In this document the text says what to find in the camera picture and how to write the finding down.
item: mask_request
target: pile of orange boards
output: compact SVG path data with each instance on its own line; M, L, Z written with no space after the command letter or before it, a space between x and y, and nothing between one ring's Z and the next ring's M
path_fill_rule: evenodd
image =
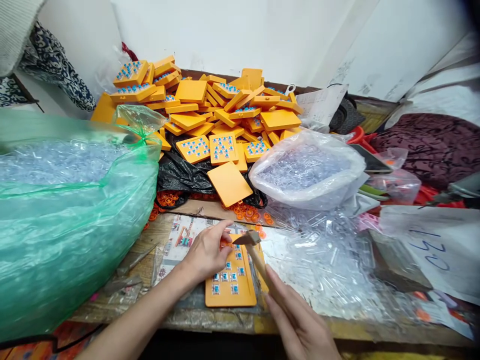
M183 78L175 58L169 56L156 63L127 63L113 84L118 91L103 94L92 120L110 120L105 109L125 102L145 105L168 117L156 133L162 151L172 148L165 131L191 136L176 147L192 164L210 159L215 168L208 177L227 208L253 193L241 175L248 170L247 164L301 131L298 115L303 109L294 93L265 87L261 69L244 68L241 77L230 83L215 75Z

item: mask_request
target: patterned fabric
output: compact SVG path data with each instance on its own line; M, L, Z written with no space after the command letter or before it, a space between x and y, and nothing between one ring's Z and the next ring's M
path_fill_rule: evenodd
M370 145L379 153L388 148L407 149L403 169L440 191L480 171L480 127L454 116L403 115Z
M67 60L62 44L38 21L33 27L18 68L35 79L57 85L80 109L95 109L94 97Z
M14 104L28 104L31 101L17 83L16 77L0 78L0 108Z

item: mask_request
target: maroon patterned fabric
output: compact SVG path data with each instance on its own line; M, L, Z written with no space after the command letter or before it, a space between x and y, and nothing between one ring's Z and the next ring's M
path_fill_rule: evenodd
M370 145L379 153L388 148L407 149L403 169L438 190L480 171L480 127L454 116L403 115Z

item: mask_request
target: black plastic bag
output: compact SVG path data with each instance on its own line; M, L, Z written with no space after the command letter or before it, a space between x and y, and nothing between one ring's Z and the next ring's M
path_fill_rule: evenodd
M175 206L161 206L163 209L174 209L183 205L191 193L216 194L214 186L210 182L207 172L214 167L210 159L191 164L184 160L178 151L176 144L179 141L189 139L188 135L174 136L165 131L166 140L171 145L170 151L165 151L163 157L158 163L157 191L177 190L184 192L178 197ZM253 164L248 164L248 171L243 173L248 185L253 190L253 194L244 198L243 202L258 209L267 206L266 195L252 186L248 173Z

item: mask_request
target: blue patterned cloth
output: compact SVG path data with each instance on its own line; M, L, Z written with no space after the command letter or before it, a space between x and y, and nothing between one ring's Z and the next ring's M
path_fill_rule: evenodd
M97 104L92 93L67 60L62 44L38 21L33 27L18 68L35 79L57 85L78 108L87 111L95 109ZM0 107L19 104L18 90L0 88Z

